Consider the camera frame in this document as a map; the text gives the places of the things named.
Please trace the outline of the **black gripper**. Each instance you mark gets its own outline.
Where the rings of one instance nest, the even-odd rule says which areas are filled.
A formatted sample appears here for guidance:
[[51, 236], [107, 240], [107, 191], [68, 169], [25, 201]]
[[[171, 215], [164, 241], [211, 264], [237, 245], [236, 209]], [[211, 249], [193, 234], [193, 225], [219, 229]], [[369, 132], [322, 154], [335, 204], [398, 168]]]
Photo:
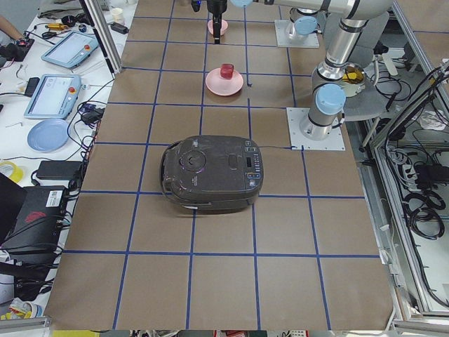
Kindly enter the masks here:
[[[199, 12], [201, 9], [201, 0], [191, 0], [193, 11]], [[207, 9], [209, 13], [213, 14], [212, 28], [214, 44], [220, 44], [221, 29], [222, 29], [222, 15], [227, 10], [227, 0], [206, 0]]]

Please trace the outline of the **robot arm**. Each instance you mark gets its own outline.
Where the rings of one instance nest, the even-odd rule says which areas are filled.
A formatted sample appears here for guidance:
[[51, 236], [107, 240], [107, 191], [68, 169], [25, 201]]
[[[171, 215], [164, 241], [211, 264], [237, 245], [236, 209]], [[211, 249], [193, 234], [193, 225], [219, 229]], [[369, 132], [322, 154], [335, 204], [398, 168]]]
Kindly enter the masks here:
[[348, 57], [367, 22], [386, 13], [392, 1], [265, 1], [265, 5], [289, 6], [327, 11], [341, 16], [337, 31], [326, 56], [312, 74], [313, 104], [299, 124], [301, 133], [311, 140], [328, 137], [333, 122], [342, 111], [346, 95], [338, 84], [344, 74]]
[[[191, 1], [191, 6], [193, 11], [199, 12], [201, 9], [202, 1]], [[214, 44], [220, 44], [221, 40], [221, 29], [222, 29], [222, 15], [227, 10], [227, 2], [223, 1], [205, 1], [207, 5], [208, 12], [212, 14], [212, 25], [213, 25], [213, 38]], [[245, 8], [251, 3], [256, 1], [231, 1], [235, 7]], [[274, 1], [264, 1], [264, 4], [272, 5]], [[300, 17], [293, 22], [293, 28], [297, 34], [308, 35], [315, 31], [317, 26], [317, 21], [312, 17]]]

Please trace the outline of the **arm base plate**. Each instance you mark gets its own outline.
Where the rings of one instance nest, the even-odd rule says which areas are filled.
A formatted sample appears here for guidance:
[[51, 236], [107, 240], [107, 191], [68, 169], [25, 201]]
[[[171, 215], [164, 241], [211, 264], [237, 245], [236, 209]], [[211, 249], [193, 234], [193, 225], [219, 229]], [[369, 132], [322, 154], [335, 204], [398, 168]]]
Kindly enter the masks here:
[[318, 48], [319, 41], [316, 35], [318, 23], [314, 32], [301, 35], [295, 32], [293, 22], [290, 20], [274, 21], [277, 46], [286, 48]]
[[294, 150], [345, 151], [338, 120], [317, 126], [309, 120], [309, 108], [287, 107], [290, 146]]

